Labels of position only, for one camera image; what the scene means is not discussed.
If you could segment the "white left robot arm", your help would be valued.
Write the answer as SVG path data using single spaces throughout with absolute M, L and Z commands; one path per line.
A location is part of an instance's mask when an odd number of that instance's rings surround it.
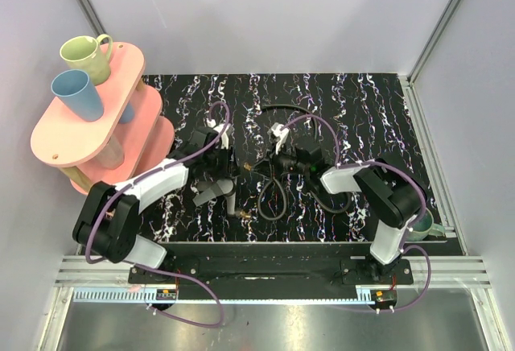
M 229 142 L 232 132 L 229 123 L 211 123 L 195 130 L 183 146 L 132 180 L 114 185 L 95 183 L 73 229 L 74 241 L 101 260 L 133 263 L 156 283 L 167 282 L 174 264 L 163 246 L 139 235 L 140 216 L 158 199 L 183 188 L 190 178 L 202 176 L 211 179 L 200 186 L 194 204 L 200 206 L 223 196 L 227 214 L 237 216 L 238 169 Z

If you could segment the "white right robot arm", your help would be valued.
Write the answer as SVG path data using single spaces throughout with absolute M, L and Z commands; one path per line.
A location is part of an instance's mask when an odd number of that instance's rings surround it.
M 357 274 L 378 284 L 393 277 L 408 229 L 426 213 L 427 186 L 419 177 L 402 170 L 392 155 L 339 168 L 330 166 L 318 147 L 297 147 L 292 155 L 272 150 L 262 163 L 268 166 L 264 176 L 276 184 L 284 175 L 302 176 L 311 196 L 328 213 L 346 212 L 352 194 L 362 193 L 378 223 Z

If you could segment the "grey faucet with brass fittings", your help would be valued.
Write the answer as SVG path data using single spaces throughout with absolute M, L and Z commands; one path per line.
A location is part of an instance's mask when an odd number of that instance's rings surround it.
M 236 206 L 237 179 L 241 170 L 237 163 L 198 163 L 190 168 L 193 179 L 198 180 L 198 193 L 193 198 L 195 206 L 201 206 L 218 197 L 224 197 L 229 217 L 248 220 L 251 215 Z

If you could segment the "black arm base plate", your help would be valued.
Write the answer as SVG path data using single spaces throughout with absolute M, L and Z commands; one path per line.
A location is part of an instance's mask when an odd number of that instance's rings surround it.
M 130 281 L 166 283 L 177 279 L 179 275 L 189 275 L 204 283 L 243 279 L 320 279 L 353 286 L 409 286 L 414 283 L 410 263 L 405 259 L 381 266 L 368 256 L 350 258 L 338 255 L 211 258 L 173 256 L 165 259 L 157 269 L 133 267 Z

